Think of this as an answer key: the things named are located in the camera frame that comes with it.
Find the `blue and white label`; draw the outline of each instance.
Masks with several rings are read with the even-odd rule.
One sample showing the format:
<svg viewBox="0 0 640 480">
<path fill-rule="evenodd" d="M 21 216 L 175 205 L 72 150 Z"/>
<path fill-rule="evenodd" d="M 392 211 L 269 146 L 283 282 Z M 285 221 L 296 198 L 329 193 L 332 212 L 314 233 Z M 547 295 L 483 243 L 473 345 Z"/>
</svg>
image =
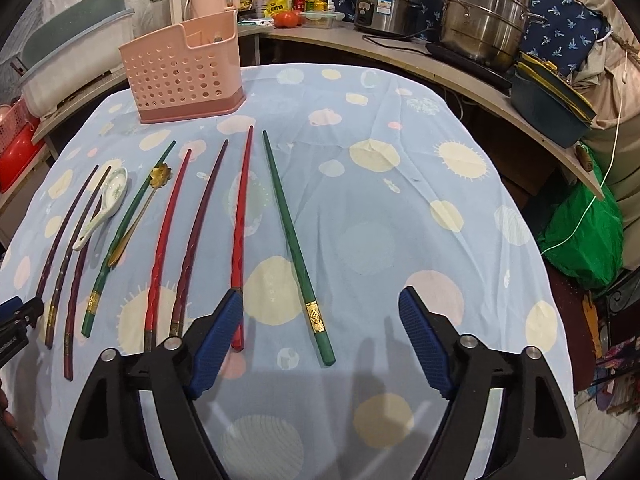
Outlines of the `blue and white label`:
<svg viewBox="0 0 640 480">
<path fill-rule="evenodd" d="M 376 5 L 376 12 L 378 14 L 386 14 L 388 16 L 391 14 L 392 4 L 393 0 L 378 0 L 378 4 Z"/>
</svg>

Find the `spoon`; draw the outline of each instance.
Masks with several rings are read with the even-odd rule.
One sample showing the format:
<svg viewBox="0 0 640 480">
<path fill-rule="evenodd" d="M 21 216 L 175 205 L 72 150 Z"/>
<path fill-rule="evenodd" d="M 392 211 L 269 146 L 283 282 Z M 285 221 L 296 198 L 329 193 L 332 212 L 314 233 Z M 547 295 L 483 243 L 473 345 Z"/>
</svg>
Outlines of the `spoon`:
<svg viewBox="0 0 640 480">
<path fill-rule="evenodd" d="M 149 197 L 146 199 L 145 205 L 142 206 L 142 209 L 140 210 L 140 213 L 138 213 L 138 216 L 136 217 L 135 221 L 133 222 L 129 230 L 125 233 L 125 235 L 120 240 L 120 243 L 118 243 L 115 250 L 113 251 L 111 258 L 109 258 L 109 261 L 107 262 L 108 266 L 113 267 L 115 264 L 118 263 L 118 260 L 122 256 L 122 253 L 124 253 L 124 249 L 127 247 L 129 240 L 131 240 L 133 231 L 136 230 L 136 227 L 140 223 L 140 219 L 142 218 L 142 215 L 145 213 L 146 208 L 149 206 L 151 199 L 154 197 L 158 189 L 160 189 L 161 187 L 164 187 L 164 185 L 167 182 L 169 182 L 169 179 L 171 179 L 171 177 L 172 177 L 171 168 L 169 168 L 164 162 L 159 166 L 154 167 L 151 170 L 151 187 L 152 187 L 151 193 L 149 194 Z"/>
<path fill-rule="evenodd" d="M 75 251 L 80 251 L 87 244 L 92 233 L 116 214 L 126 194 L 127 170 L 126 168 L 117 168 L 111 172 L 104 184 L 102 184 L 102 206 L 100 212 L 80 231 L 78 239 L 74 243 Z"/>
</svg>

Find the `pink plastic basket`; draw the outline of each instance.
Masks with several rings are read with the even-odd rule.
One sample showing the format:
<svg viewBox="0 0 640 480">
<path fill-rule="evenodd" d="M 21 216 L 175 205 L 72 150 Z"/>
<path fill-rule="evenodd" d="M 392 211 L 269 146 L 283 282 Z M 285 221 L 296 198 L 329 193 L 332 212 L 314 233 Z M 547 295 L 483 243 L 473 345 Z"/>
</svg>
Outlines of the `pink plastic basket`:
<svg viewBox="0 0 640 480">
<path fill-rule="evenodd" d="M 12 140 L 20 133 L 25 124 L 31 124 L 31 131 L 35 130 L 34 124 L 40 122 L 27 110 L 27 104 L 23 97 L 11 107 L 11 110 L 0 121 L 0 153 L 7 149 Z"/>
<path fill-rule="evenodd" d="M 244 102 L 238 11 L 161 28 L 120 47 L 140 122 L 235 112 Z"/>
</svg>

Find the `human hand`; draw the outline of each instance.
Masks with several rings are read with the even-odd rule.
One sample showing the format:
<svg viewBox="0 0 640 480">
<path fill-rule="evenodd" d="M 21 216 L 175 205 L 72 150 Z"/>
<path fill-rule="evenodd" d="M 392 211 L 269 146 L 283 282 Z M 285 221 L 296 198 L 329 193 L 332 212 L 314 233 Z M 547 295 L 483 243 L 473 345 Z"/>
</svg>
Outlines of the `human hand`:
<svg viewBox="0 0 640 480">
<path fill-rule="evenodd" d="M 24 440 L 22 439 L 22 435 L 18 432 L 18 424 L 15 421 L 15 417 L 7 411 L 9 407 L 9 400 L 6 398 L 4 391 L 2 391 L 2 379 L 0 379 L 0 417 L 4 422 L 4 425 L 11 430 L 14 434 L 15 439 L 18 443 L 23 446 Z"/>
</svg>

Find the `green chopstick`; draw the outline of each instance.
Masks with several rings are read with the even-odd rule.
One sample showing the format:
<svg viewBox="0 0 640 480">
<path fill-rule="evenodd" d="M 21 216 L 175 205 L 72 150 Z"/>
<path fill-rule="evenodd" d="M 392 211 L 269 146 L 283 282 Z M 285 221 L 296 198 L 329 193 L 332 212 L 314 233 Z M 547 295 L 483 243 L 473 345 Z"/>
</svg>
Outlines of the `green chopstick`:
<svg viewBox="0 0 640 480">
<path fill-rule="evenodd" d="M 325 366 L 331 366 L 335 363 L 334 349 L 331 348 L 331 342 L 329 341 L 329 335 L 326 332 L 324 322 L 320 310 L 318 309 L 318 302 L 316 301 L 316 294 L 314 288 L 311 285 L 311 279 L 309 273 L 306 271 L 306 265 L 304 258 L 302 257 L 302 250 L 300 250 L 300 244 L 298 243 L 298 237 L 293 227 L 293 220 L 291 220 L 291 214 L 287 207 L 287 200 L 284 198 L 284 192 L 282 190 L 282 183 L 278 176 L 278 168 L 276 167 L 276 161 L 273 158 L 273 152 L 271 151 L 271 145 L 269 143 L 269 136 L 266 131 L 262 132 L 264 137 L 264 147 L 267 151 L 267 160 L 269 161 L 269 170 L 271 171 L 271 179 L 273 180 L 273 188 L 276 192 L 276 200 L 278 202 L 278 209 L 280 210 L 280 218 L 282 218 L 282 225 L 284 227 L 284 234 L 291 251 L 293 258 L 293 266 L 296 269 L 296 275 L 298 276 L 298 283 L 300 284 L 300 291 L 302 292 L 302 299 L 305 301 L 306 314 L 308 315 L 311 328 L 314 331 L 314 337 L 316 338 L 316 344 L 320 352 L 320 357 Z"/>
<path fill-rule="evenodd" d="M 175 140 L 169 144 L 169 147 L 164 151 L 158 162 L 156 162 L 156 166 L 159 166 L 164 162 L 169 155 L 169 152 L 174 148 Z M 133 215 L 136 212 L 136 209 L 140 205 L 140 201 L 142 197 L 145 195 L 146 188 L 149 187 L 151 183 L 151 172 L 149 172 L 147 178 L 140 186 L 138 190 L 138 194 L 133 197 L 131 204 L 129 205 L 129 209 L 122 218 L 122 222 L 120 222 L 120 226 L 116 231 L 115 236 L 113 237 L 113 241 L 109 246 L 109 250 L 107 251 L 107 255 L 104 257 L 104 261 L 102 262 L 102 267 L 100 268 L 100 273 L 98 273 L 98 277 L 95 280 L 94 288 L 89 296 L 89 303 L 87 303 L 86 311 L 84 312 L 84 321 L 82 322 L 82 335 L 85 337 L 89 337 L 91 335 L 91 329 L 94 327 L 94 319 L 95 313 L 98 310 L 98 303 L 100 303 L 100 296 L 104 290 L 104 285 L 107 282 L 107 276 L 111 272 L 111 267 L 108 265 L 109 259 L 111 258 L 111 254 L 116 249 L 118 244 L 120 243 L 120 239 L 124 236 L 124 233 L 129 227 L 129 223 L 133 218 Z"/>
</svg>

